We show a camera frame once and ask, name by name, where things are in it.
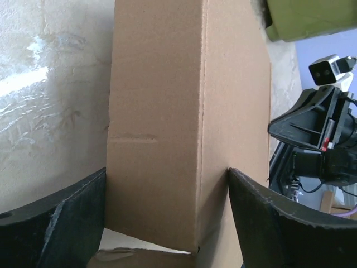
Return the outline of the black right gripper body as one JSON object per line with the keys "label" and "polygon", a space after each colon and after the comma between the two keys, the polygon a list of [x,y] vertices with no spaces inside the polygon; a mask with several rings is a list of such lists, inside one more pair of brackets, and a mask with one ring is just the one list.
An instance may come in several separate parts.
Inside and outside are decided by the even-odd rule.
{"label": "black right gripper body", "polygon": [[280,182],[291,184],[299,177],[310,177],[319,179],[321,184],[337,187],[356,183],[356,117],[351,114],[350,104],[356,104],[353,94],[335,87],[332,116],[335,125],[327,150],[301,149],[282,142],[292,149],[292,153]]}

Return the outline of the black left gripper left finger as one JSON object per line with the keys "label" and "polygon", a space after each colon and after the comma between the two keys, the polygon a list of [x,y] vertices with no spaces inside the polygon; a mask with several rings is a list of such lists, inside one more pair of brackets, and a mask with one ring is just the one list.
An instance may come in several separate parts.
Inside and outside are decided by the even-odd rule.
{"label": "black left gripper left finger", "polygon": [[106,170],[1,213],[1,267],[85,267],[104,229]]}

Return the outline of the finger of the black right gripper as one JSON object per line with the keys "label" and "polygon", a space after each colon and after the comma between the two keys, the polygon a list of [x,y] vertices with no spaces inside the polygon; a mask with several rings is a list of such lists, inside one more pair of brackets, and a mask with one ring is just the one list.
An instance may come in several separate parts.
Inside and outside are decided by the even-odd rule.
{"label": "finger of the black right gripper", "polygon": [[325,151],[335,125],[334,110],[335,87],[306,89],[288,112],[271,121],[268,133],[294,147]]}

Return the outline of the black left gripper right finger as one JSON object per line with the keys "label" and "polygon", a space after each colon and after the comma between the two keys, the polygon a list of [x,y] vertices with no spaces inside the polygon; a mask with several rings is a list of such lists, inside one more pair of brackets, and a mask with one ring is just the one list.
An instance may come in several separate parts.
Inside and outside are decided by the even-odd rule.
{"label": "black left gripper right finger", "polygon": [[356,267],[356,221],[326,214],[228,170],[246,267]]}

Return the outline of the brown cardboard box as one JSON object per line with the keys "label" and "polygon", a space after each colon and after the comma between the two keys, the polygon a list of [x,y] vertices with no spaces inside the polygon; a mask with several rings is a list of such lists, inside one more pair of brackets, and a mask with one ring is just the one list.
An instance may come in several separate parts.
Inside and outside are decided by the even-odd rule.
{"label": "brown cardboard box", "polygon": [[249,1],[116,1],[105,227],[164,247],[89,267],[240,267],[227,171],[269,173],[271,64]]}

